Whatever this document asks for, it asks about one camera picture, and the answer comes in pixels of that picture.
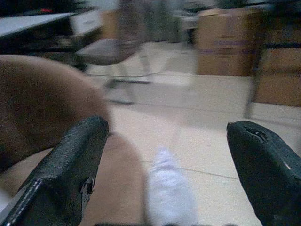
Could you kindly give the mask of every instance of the gray chair seat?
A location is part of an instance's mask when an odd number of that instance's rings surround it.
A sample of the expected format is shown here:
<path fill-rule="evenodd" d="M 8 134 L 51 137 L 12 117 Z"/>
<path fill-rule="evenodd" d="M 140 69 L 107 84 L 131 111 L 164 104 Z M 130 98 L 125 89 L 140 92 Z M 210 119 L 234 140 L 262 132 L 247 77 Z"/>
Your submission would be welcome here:
<path fill-rule="evenodd" d="M 124 61 L 135 52 L 136 48 L 120 49 L 118 39 L 101 39 L 82 48 L 76 54 L 86 63 L 106 66 Z"/>

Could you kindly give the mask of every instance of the white floor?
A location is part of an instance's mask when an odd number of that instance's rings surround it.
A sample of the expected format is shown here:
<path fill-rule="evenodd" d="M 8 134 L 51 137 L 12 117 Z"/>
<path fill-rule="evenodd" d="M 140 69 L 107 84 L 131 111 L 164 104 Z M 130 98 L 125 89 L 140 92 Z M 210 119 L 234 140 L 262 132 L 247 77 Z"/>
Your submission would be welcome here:
<path fill-rule="evenodd" d="M 196 52 L 180 44 L 147 43 L 152 84 L 132 84 L 132 106 L 111 105 L 115 131 L 139 150 L 146 168 L 158 146 L 175 154 L 190 180 L 198 202 L 199 223 L 221 226 L 260 226 L 240 185 L 227 139 L 228 122 L 243 120 L 251 87 L 249 77 L 195 75 Z M 125 62 L 132 76 L 143 75 L 138 56 Z M 90 66 L 90 74 L 105 74 Z M 114 75 L 119 75 L 113 67 Z M 106 77 L 91 77 L 99 86 Z M 123 89 L 108 98 L 127 99 Z M 301 155 L 301 110 L 296 107 L 254 104 L 252 120 L 274 132 Z"/>

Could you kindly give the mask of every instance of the chair backrest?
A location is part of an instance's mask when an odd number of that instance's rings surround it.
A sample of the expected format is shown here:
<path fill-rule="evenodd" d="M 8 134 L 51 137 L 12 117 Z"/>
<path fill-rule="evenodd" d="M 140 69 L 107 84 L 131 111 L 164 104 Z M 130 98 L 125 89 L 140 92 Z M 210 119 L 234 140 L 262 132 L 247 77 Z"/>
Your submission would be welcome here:
<path fill-rule="evenodd" d="M 38 57 L 0 55 L 0 172 L 57 145 L 79 120 L 109 120 L 99 88 L 67 65 Z"/>
<path fill-rule="evenodd" d="M 118 16 L 118 40 L 120 49 L 133 49 L 145 42 L 143 22 L 144 0 L 120 0 Z"/>

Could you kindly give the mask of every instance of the tiled floor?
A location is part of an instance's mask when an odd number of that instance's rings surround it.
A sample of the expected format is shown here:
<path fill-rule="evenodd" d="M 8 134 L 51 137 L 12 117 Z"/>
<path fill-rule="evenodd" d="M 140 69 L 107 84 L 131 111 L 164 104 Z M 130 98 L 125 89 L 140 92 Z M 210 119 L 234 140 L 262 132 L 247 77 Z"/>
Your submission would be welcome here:
<path fill-rule="evenodd" d="M 251 78 L 195 75 L 196 52 L 181 51 L 180 44 L 147 43 L 144 49 L 156 73 L 153 83 L 130 85 L 137 104 L 111 105 L 115 131 L 136 145 L 146 168 L 158 146 L 170 148 L 193 188 L 200 224 L 261 225 L 240 185 L 226 139 L 227 123 L 243 119 Z M 138 56 L 125 65 L 130 75 L 143 74 Z M 103 71 L 90 67 L 91 73 Z M 106 81 L 91 79 L 99 86 Z M 108 98 L 127 98 L 122 89 L 112 93 Z M 301 155 L 300 108 L 255 104 L 253 118 Z"/>

